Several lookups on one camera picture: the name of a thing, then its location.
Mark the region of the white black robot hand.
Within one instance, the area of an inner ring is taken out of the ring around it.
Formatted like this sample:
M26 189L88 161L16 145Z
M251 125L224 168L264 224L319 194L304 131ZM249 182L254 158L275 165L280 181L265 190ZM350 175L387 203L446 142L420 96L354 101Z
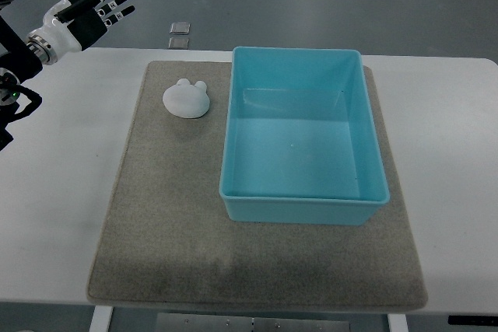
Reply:
M61 0L44 15L26 44L43 65L92 47L116 23L135 11L129 0Z

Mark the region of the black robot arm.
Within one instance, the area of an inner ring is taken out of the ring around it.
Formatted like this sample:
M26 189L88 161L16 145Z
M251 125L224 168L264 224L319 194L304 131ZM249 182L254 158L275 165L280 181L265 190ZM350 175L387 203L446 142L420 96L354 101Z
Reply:
M7 126L30 116L42 103L41 96L23 86L26 80L42 70L42 64L34 52L1 18L1 150L12 140Z

